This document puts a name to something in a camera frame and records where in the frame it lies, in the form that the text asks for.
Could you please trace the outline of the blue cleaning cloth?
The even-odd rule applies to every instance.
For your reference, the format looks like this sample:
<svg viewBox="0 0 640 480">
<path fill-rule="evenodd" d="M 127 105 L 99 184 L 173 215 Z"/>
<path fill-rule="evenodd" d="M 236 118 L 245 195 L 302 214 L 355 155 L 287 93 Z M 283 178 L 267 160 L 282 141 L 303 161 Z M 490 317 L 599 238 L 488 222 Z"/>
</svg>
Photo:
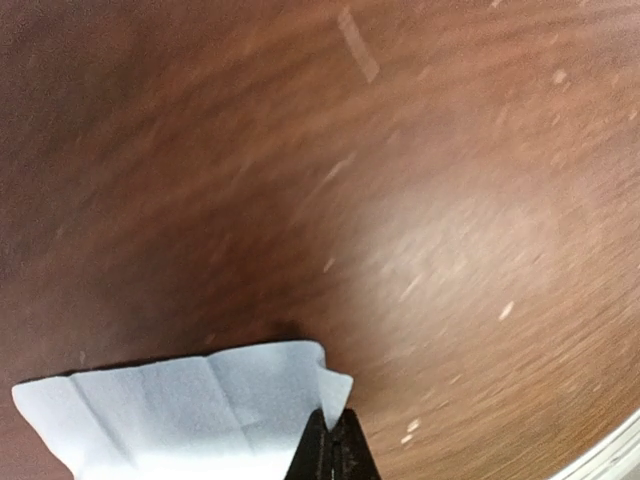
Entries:
<svg viewBox="0 0 640 480">
<path fill-rule="evenodd" d="M 76 479 L 281 479 L 310 414 L 353 380 L 314 341 L 276 342 L 16 385 L 13 401 Z"/>
</svg>

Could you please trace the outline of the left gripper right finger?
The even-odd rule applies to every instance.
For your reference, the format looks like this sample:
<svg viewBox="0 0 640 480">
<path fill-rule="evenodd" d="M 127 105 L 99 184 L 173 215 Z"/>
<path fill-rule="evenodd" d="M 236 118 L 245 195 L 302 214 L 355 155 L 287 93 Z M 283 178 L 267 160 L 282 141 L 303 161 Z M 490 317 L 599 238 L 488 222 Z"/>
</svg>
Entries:
<svg viewBox="0 0 640 480">
<path fill-rule="evenodd" d="M 331 431 L 331 466 L 336 480 L 381 480 L 353 409 L 345 409 Z"/>
</svg>

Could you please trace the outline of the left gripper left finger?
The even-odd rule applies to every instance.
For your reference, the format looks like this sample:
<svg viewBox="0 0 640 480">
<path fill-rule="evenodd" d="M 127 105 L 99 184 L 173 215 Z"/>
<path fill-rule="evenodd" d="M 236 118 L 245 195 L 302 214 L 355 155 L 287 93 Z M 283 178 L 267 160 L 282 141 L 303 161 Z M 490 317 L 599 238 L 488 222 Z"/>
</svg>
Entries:
<svg viewBox="0 0 640 480">
<path fill-rule="evenodd" d="M 311 413 L 285 480 L 328 480 L 332 478 L 332 440 L 321 409 Z"/>
</svg>

